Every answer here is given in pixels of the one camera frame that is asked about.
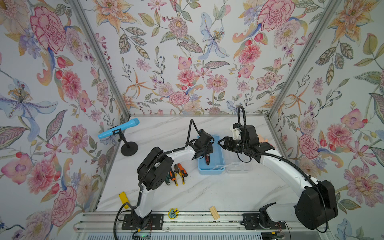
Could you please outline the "cartoon boy plush doll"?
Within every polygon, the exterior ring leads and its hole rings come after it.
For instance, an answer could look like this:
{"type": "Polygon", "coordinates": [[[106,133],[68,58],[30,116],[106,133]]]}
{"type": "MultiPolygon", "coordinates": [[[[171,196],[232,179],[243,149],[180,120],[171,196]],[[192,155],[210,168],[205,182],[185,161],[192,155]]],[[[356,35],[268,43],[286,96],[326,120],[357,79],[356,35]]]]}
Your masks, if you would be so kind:
{"type": "Polygon", "coordinates": [[[260,134],[258,134],[258,138],[259,138],[259,142],[260,142],[260,143],[268,143],[268,144],[271,145],[273,148],[275,148],[275,146],[274,146],[273,144],[271,144],[267,138],[264,138],[264,137],[261,136],[260,134]]]}

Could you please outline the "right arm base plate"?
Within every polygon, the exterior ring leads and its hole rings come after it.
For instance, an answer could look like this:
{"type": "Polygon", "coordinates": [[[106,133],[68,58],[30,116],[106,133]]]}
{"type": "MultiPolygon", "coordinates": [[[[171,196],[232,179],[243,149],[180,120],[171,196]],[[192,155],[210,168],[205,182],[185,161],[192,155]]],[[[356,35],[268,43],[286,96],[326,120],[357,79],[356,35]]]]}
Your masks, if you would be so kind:
{"type": "Polygon", "coordinates": [[[240,225],[244,226],[246,230],[285,230],[286,225],[284,222],[273,222],[265,214],[251,213],[243,214],[243,220],[240,225]]]}

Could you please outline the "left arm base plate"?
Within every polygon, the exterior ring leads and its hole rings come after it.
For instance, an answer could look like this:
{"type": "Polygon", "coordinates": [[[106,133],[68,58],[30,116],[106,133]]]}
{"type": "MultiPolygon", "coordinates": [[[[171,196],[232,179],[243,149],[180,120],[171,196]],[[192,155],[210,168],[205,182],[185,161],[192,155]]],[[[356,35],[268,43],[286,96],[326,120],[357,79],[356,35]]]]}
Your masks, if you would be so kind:
{"type": "Polygon", "coordinates": [[[140,218],[135,213],[126,214],[122,223],[122,230],[162,230],[164,224],[163,214],[149,214],[140,218]]]}

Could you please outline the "orange handled screwdriver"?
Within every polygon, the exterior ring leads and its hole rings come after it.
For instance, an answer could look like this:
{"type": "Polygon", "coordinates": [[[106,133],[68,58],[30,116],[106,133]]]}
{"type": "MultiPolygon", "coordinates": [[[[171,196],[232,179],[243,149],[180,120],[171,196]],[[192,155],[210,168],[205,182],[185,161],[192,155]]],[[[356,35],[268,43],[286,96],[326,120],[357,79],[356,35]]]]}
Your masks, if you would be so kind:
{"type": "Polygon", "coordinates": [[[177,164],[179,170],[180,170],[180,173],[183,177],[188,177],[188,173],[187,171],[184,169],[184,167],[181,165],[181,164],[177,164]]]}

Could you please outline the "small wooden block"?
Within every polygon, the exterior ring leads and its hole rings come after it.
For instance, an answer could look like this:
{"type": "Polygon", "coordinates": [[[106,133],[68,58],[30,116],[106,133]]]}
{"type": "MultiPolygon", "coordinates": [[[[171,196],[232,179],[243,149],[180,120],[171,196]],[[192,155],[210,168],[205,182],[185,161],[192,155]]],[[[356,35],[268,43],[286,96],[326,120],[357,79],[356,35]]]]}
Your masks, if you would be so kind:
{"type": "Polygon", "coordinates": [[[209,208],[210,213],[212,214],[212,217],[215,221],[217,221],[220,218],[219,212],[217,211],[215,206],[212,206],[209,208]]]}

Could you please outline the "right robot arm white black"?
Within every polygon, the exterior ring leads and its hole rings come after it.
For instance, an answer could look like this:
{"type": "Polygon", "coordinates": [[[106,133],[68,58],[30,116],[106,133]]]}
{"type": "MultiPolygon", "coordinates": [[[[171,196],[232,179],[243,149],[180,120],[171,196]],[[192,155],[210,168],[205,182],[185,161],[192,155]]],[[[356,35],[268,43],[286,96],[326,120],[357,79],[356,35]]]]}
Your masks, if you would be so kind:
{"type": "Polygon", "coordinates": [[[298,222],[309,230],[327,226],[338,216],[335,188],[327,180],[319,181],[285,159],[268,142],[261,142],[252,125],[234,124],[233,135],[219,140],[219,146],[270,169],[298,196],[297,203],[270,203],[259,209],[258,223],[268,229],[278,222],[298,222]]]}

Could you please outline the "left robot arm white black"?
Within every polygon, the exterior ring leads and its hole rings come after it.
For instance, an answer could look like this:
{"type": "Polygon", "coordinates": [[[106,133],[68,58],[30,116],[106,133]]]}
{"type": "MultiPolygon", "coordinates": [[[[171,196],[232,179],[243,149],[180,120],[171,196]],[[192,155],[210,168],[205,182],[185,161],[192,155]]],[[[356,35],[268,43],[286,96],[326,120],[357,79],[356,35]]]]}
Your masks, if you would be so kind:
{"type": "Polygon", "coordinates": [[[137,169],[140,188],[138,202],[133,216],[139,220],[149,217],[152,212],[155,190],[165,181],[174,165],[209,157],[214,152],[215,139],[204,130],[198,131],[198,138],[187,141],[183,147],[174,150],[153,148],[137,169]]]}

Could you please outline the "green handled screwdriver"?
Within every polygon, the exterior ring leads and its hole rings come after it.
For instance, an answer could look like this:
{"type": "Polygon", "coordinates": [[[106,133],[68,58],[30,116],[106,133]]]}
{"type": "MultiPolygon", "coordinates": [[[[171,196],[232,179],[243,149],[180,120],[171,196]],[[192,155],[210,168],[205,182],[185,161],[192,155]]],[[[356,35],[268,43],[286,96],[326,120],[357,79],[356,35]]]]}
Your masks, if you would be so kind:
{"type": "Polygon", "coordinates": [[[169,176],[166,176],[165,183],[167,184],[167,186],[171,184],[169,176]]]}

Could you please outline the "yellow blue sticker badge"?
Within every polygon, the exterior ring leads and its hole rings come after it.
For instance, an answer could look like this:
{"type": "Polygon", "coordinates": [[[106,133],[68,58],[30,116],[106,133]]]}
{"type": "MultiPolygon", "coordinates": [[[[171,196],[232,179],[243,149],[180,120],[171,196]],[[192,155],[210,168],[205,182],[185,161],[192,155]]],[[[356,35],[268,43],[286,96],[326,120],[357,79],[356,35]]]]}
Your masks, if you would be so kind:
{"type": "Polygon", "coordinates": [[[171,220],[176,219],[178,215],[179,215],[179,210],[177,208],[171,208],[168,212],[168,217],[171,220]]]}

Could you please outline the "blue toy microphone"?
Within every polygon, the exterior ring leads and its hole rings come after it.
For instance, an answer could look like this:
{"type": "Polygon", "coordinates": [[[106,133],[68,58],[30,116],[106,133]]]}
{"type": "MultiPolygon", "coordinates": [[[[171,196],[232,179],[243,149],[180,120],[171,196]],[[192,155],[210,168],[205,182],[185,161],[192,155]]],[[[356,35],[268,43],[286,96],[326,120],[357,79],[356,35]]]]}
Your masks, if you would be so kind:
{"type": "Polygon", "coordinates": [[[110,137],[112,135],[118,134],[119,132],[123,132],[126,129],[136,127],[139,124],[140,124],[139,119],[132,119],[132,120],[130,120],[130,121],[128,121],[128,122],[126,122],[126,123],[124,123],[122,125],[113,127],[111,129],[109,129],[109,130],[99,134],[98,138],[101,140],[101,139],[110,137]]]}

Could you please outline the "black microphone stand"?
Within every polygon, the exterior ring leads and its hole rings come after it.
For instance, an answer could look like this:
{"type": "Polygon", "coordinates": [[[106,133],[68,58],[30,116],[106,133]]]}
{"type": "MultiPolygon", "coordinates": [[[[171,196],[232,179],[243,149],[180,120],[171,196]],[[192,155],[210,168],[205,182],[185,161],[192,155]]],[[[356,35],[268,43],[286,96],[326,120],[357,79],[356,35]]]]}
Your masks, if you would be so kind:
{"type": "Polygon", "coordinates": [[[135,142],[128,142],[121,129],[114,130],[113,134],[119,136],[119,139],[118,139],[119,142],[123,142],[121,146],[121,154],[123,156],[130,157],[137,153],[139,146],[135,142]]]}

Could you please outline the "blue plastic tool box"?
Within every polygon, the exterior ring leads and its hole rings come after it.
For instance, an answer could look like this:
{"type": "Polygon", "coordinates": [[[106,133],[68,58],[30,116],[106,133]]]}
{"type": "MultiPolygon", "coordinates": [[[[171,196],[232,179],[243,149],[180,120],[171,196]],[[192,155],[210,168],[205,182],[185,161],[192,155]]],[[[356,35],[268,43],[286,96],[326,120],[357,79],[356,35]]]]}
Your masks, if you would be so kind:
{"type": "Polygon", "coordinates": [[[246,174],[253,170],[250,163],[243,163],[239,160],[236,153],[223,150],[218,141],[222,138],[219,135],[213,135],[213,153],[209,154],[210,163],[207,164],[205,157],[198,159],[198,170],[201,175],[221,175],[224,172],[228,174],[246,174]]]}

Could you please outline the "aluminium front rail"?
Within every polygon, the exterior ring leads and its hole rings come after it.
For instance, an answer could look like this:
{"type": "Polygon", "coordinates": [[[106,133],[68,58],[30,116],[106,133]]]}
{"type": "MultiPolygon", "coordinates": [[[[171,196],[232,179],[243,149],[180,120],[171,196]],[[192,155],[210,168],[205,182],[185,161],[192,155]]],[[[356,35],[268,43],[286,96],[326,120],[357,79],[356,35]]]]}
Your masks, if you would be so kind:
{"type": "MultiPolygon", "coordinates": [[[[135,223],[125,220],[129,211],[124,211],[116,220],[116,212],[93,212],[82,214],[74,230],[80,232],[116,233],[134,232],[135,223]]],[[[178,217],[170,219],[167,212],[154,212],[144,231],[149,232],[309,232],[304,225],[295,222],[274,223],[271,227],[261,227],[257,223],[257,212],[219,212],[220,218],[214,220],[211,212],[179,212],[178,217]]]]}

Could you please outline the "yellow black pliers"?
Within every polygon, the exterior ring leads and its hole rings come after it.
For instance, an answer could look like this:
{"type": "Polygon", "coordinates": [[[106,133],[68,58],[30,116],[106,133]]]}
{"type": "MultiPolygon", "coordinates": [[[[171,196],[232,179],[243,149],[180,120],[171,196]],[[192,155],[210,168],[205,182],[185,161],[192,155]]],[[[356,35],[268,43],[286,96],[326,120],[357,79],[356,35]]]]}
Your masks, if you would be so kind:
{"type": "Polygon", "coordinates": [[[180,176],[181,177],[182,184],[184,185],[185,184],[185,179],[184,179],[183,174],[181,173],[180,164],[174,165],[174,168],[175,168],[176,176],[180,176]]]}

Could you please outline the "red handled wrench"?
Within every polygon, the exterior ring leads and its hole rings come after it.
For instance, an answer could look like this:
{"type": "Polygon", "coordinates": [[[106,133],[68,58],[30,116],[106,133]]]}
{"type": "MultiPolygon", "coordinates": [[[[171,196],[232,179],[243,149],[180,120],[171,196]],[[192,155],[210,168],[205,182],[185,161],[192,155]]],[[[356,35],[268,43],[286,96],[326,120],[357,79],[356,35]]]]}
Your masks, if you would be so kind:
{"type": "Polygon", "coordinates": [[[210,154],[205,154],[205,161],[206,161],[206,164],[208,166],[211,162],[210,154]]]}

